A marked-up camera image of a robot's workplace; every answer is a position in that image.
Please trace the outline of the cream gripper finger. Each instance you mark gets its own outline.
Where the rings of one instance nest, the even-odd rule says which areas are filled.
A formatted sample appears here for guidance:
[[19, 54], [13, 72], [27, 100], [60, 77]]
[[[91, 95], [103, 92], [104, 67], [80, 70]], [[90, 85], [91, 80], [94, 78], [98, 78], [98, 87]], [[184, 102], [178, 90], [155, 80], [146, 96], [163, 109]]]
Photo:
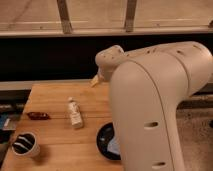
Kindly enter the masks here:
[[98, 75], [95, 75], [94, 78], [91, 80], [91, 86], [95, 87], [100, 83], [100, 78]]

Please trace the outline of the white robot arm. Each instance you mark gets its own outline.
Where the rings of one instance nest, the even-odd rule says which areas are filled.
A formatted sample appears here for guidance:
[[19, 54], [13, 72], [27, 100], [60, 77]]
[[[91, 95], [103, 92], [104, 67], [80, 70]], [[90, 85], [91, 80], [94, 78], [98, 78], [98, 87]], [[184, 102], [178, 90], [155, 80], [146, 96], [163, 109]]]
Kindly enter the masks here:
[[176, 111], [210, 80], [210, 50], [195, 41], [130, 51], [114, 45], [98, 52], [95, 62], [91, 84], [109, 84], [124, 171], [185, 171]]

